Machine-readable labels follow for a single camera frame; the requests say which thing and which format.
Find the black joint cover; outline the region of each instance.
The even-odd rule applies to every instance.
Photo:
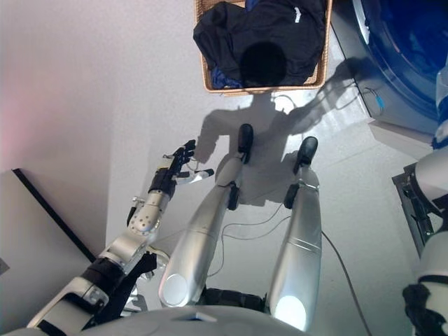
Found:
[[[100,287],[107,295],[110,295],[121,284],[125,273],[110,260],[98,258],[81,276]]]
[[[169,198],[171,199],[174,195],[175,189],[176,182],[173,181],[172,172],[170,172],[170,170],[167,168],[161,168],[155,173],[148,193],[152,190],[160,190],[163,193],[168,194]]]

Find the black jacket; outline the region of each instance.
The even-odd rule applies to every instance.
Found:
[[[325,13],[326,0],[259,0],[250,12],[220,2],[193,38],[211,69],[246,87],[301,85],[321,57]]]

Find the white wall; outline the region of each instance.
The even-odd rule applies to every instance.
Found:
[[[104,247],[120,11],[2,1],[1,171],[23,168],[95,253]]]
[[[0,333],[23,328],[90,264],[13,172],[0,174]]]

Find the black cable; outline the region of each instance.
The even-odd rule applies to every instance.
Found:
[[[337,250],[336,246],[331,242],[330,238],[325,234],[324,231],[322,231],[322,235],[328,240],[328,243],[330,243],[332,249],[336,253],[337,259],[339,259],[339,263],[341,264],[342,270],[344,271],[345,278],[347,280],[347,283],[350,287],[351,296],[353,297],[353,301],[355,302],[356,309],[358,310],[359,317],[361,318],[361,321],[363,322],[364,328],[366,333],[369,336],[372,336],[372,332],[369,329],[369,326],[367,325],[367,321],[365,320],[363,311],[361,310],[361,306],[359,305],[358,297],[356,296],[355,290],[353,288],[353,284],[351,283],[349,273],[347,272],[347,268],[345,267],[344,261],[341,258],[341,255],[339,254],[339,251]]]

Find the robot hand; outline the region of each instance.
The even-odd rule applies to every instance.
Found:
[[[176,184],[192,183],[212,176],[214,174],[212,169],[194,171],[194,174],[189,171],[181,171],[182,166],[189,163],[191,157],[194,155],[195,148],[196,140],[189,140],[189,142],[178,148],[173,154],[163,155],[162,162],[157,168],[148,192],[160,190],[168,194],[171,199]]]

